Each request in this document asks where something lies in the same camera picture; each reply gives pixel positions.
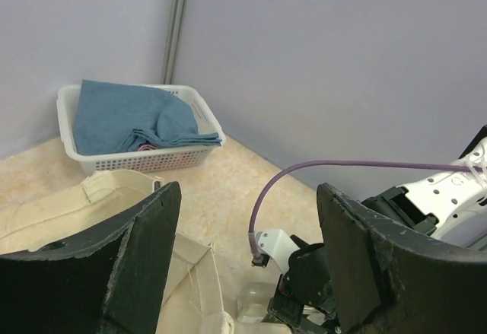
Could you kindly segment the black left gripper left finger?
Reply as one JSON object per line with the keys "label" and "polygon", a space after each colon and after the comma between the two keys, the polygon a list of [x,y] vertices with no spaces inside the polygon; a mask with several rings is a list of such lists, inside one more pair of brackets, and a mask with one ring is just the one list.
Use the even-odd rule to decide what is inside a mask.
{"label": "black left gripper left finger", "polygon": [[180,185],[35,252],[1,257],[3,333],[153,333],[180,214]]}

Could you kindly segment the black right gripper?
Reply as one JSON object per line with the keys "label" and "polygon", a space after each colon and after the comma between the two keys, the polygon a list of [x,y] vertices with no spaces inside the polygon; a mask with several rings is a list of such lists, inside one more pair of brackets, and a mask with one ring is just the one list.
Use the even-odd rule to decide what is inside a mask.
{"label": "black right gripper", "polygon": [[293,333],[340,333],[324,244],[301,241],[288,264],[269,301],[266,322],[284,324]]}

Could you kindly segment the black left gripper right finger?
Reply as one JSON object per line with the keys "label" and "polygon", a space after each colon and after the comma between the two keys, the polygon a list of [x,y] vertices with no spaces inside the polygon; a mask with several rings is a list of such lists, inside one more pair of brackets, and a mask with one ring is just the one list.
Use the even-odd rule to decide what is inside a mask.
{"label": "black left gripper right finger", "polygon": [[344,333],[484,333],[486,254],[428,237],[334,186],[317,211]]}

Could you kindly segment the cream canvas tote bag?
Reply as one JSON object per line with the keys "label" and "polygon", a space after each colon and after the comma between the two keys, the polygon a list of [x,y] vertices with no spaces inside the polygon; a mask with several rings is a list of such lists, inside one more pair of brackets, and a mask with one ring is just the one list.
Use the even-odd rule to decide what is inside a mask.
{"label": "cream canvas tote bag", "polygon": [[[1,212],[1,257],[35,252],[82,232],[151,195],[159,179],[132,170],[97,172],[76,186]],[[213,249],[176,229],[158,326],[153,333],[232,333]]]}

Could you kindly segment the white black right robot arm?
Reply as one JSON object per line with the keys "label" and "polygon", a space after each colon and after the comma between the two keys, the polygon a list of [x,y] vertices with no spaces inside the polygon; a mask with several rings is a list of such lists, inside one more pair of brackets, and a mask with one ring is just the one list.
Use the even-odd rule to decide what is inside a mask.
{"label": "white black right robot arm", "polygon": [[450,171],[364,201],[317,187],[323,239],[287,255],[267,315],[295,333],[486,331],[486,132]]}

